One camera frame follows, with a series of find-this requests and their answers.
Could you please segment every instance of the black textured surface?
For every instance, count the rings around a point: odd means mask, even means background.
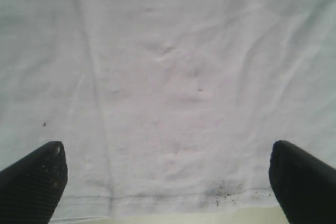
[[[49,142],[0,172],[0,223],[47,224],[68,181],[62,142]]]
[[[336,170],[287,141],[277,141],[269,179],[290,224],[336,223]]]

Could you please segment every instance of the white fabric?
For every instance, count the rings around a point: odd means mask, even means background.
[[[335,1],[0,0],[0,168],[63,141],[54,222],[276,205],[274,141],[336,165]]]

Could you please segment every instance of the white cloth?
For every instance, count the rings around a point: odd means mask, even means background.
[[[273,206],[274,141],[336,165],[335,1],[0,0],[0,168],[63,141],[53,222]]]

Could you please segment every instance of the white sheet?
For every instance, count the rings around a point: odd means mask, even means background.
[[[336,165],[335,17],[335,0],[0,0],[0,168],[63,141],[54,222],[276,205],[274,141]]]

